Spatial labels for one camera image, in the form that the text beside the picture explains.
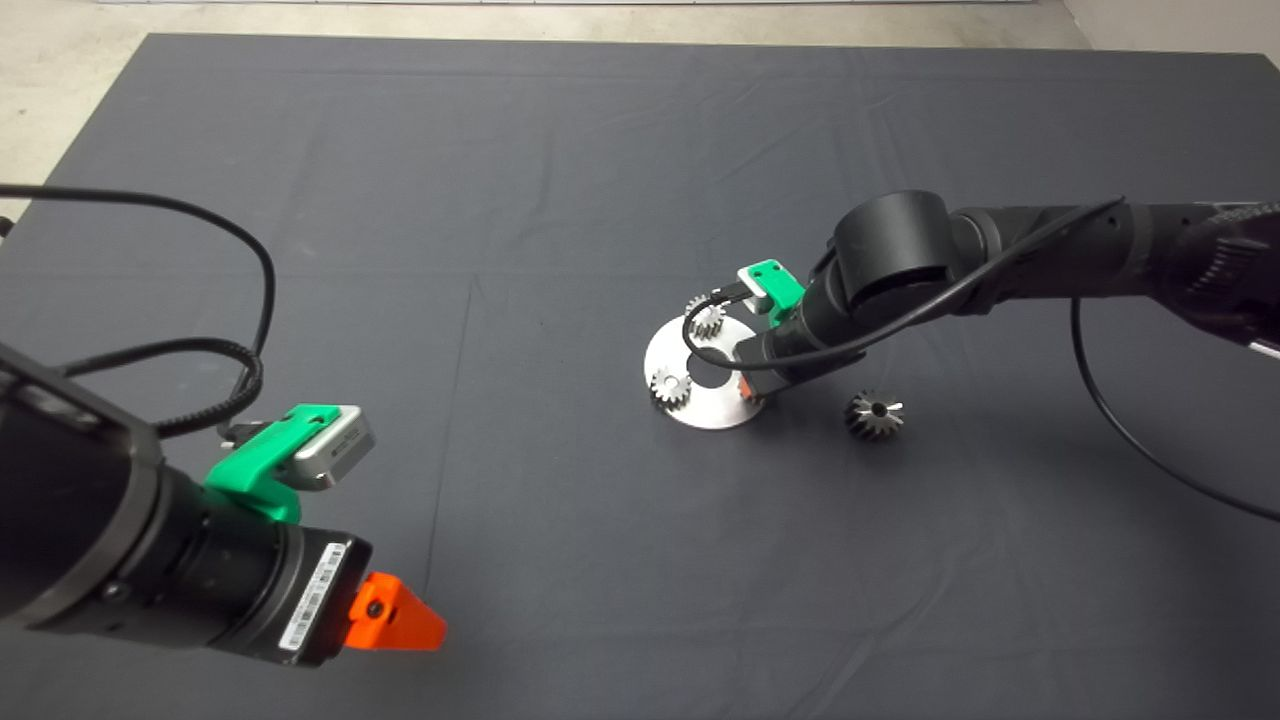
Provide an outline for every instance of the dark gray cloth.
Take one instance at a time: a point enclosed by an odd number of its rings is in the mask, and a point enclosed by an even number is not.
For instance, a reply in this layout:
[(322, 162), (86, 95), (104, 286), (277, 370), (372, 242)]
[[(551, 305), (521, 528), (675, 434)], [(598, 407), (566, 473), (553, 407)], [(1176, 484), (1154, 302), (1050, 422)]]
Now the dark gray cloth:
[[(265, 240), (257, 415), (353, 402), (379, 437), (305, 520), (372, 541), (452, 634), (301, 671), (8, 629), (0, 714), (1275, 717), (1280, 528), (1121, 443), (1065, 302), (913, 329), (723, 433), (655, 413), (641, 356), (874, 195), (1274, 199), (1276, 128), (1261, 56), (150, 37), (51, 179)], [(47, 361), (247, 341), (259, 287), (189, 219), (38, 204), (0, 249), (0, 333)], [(1137, 432), (1280, 506), (1276, 363), (1144, 300), (1085, 322)], [(159, 419), (232, 377), (88, 383)], [(865, 387), (906, 401), (900, 442), (846, 437)], [(215, 438), (169, 456), (200, 477)]]

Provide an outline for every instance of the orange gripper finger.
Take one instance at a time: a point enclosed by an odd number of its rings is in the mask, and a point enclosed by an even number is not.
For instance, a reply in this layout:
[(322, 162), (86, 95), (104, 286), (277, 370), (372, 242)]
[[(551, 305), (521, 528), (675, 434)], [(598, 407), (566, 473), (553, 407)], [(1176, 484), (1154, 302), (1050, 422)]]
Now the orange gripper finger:
[(439, 650), (448, 623), (396, 575), (370, 573), (347, 612), (347, 647), (360, 650)]

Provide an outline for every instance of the concrete floor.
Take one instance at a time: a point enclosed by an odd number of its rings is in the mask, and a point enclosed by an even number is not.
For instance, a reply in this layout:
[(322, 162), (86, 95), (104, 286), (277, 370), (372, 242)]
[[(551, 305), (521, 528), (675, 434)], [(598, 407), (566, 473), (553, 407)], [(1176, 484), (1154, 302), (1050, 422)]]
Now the concrete floor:
[[(1012, 5), (100, 5), (0, 0), (0, 179), (42, 182), (148, 32), (750, 45), (1088, 47), (1060, 0)], [(26, 202), (0, 200), (17, 218)]]

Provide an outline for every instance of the green 3d-printed bracket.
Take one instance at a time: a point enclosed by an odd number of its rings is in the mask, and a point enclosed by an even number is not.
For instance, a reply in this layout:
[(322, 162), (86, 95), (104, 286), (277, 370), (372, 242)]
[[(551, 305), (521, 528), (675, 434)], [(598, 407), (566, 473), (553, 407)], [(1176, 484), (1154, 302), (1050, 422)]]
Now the green 3d-printed bracket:
[(302, 515), (297, 492), (276, 479), (282, 464), (342, 411), (337, 405), (297, 405), (248, 442), (236, 448), (205, 477), (205, 487), (273, 520), (297, 523)]
[(768, 307), (769, 327), (778, 327), (787, 319), (791, 309), (804, 297), (804, 286), (777, 260), (760, 260), (742, 268), (744, 281), (754, 283), (768, 299), (762, 305)]

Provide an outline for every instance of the barcode label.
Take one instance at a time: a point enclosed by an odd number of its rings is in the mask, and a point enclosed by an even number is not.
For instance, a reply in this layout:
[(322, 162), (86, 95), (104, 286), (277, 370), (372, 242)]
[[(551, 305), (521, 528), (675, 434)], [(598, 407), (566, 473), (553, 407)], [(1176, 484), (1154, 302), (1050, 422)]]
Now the barcode label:
[(311, 623), (316, 618), (316, 610), (324, 602), (324, 596), (329, 592), (329, 583), (338, 573), (342, 556), (346, 553), (347, 546), (340, 542), (325, 546), (324, 552), (320, 553), (320, 562), (316, 562), (316, 569), (311, 573), (307, 589), (303, 591), (302, 600), (293, 609), (293, 616), (289, 618), (289, 624), (285, 625), (284, 634), (280, 635), (280, 650), (293, 652), (302, 647), (302, 641), (307, 639), (307, 630), (311, 629)]

